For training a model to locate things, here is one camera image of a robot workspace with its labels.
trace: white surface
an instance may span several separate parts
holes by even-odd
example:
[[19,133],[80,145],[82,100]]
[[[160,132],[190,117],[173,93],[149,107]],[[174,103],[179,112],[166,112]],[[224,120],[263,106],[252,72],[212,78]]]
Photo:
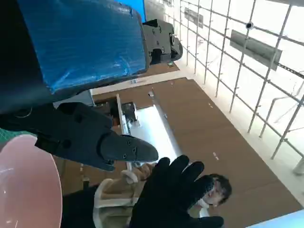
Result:
[[294,174],[303,175],[304,174],[304,158],[302,158],[297,166],[294,168]]
[[303,228],[304,210],[262,222],[248,228]]
[[267,1],[280,2],[280,3],[284,3],[284,4],[292,4],[295,6],[304,6],[303,0],[267,0]]
[[130,127],[131,135],[151,143],[159,153],[159,159],[170,158],[173,161],[177,158],[162,119],[155,106],[137,110],[138,121]]

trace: gray object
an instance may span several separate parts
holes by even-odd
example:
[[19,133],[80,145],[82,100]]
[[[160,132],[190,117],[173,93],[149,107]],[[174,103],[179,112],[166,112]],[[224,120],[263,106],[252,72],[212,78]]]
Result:
[[111,130],[111,118],[83,103],[63,103],[57,109],[46,104],[25,111],[2,115],[1,128],[36,134],[35,146],[57,157],[106,171],[115,169],[114,160],[158,160],[155,147],[129,135],[118,135]]
[[203,15],[198,14],[197,12],[190,10],[189,8],[185,7],[185,18],[192,21],[195,25],[203,28]]
[[[246,40],[246,35],[237,32],[235,30],[231,31],[230,45],[239,51],[243,51],[243,46]],[[275,48],[264,44],[261,41],[253,39],[251,37],[248,38],[246,49],[244,50],[244,54],[254,58],[259,63],[265,65],[266,67],[270,67],[270,62],[275,52]],[[276,71],[277,63],[280,61],[282,51],[277,50],[275,55],[274,64],[271,69]]]

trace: blue plastic wrap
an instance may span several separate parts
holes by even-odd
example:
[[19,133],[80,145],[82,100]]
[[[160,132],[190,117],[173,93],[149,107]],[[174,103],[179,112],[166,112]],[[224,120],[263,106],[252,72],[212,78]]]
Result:
[[18,0],[52,93],[146,68],[141,21],[112,0]]

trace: wooden wall panel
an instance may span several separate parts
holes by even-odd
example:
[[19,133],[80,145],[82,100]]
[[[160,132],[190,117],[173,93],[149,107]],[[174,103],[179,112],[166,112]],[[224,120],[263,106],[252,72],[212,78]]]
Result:
[[152,88],[182,152],[204,162],[205,174],[230,179],[233,196],[210,210],[224,217],[226,228],[244,228],[302,208],[195,81],[181,78],[112,95],[119,93],[123,102],[143,108],[152,106],[147,96]]
[[167,63],[160,63],[155,65],[150,65],[148,71],[144,74],[139,75],[139,77],[159,75],[177,70],[180,69],[175,65],[175,63],[173,63],[173,65],[171,66],[169,66]]
[[78,162],[66,160],[63,175],[60,177],[63,195],[83,189],[80,166]]

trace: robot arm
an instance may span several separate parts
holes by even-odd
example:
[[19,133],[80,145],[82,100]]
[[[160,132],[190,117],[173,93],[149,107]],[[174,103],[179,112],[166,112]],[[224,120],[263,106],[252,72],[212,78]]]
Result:
[[37,147],[107,171],[114,170],[114,160],[158,159],[152,145],[116,134],[112,121],[93,108],[64,103],[55,109],[52,103],[181,58],[171,24],[157,19],[142,24],[136,11],[111,0],[0,4],[6,18],[0,128],[36,134]]

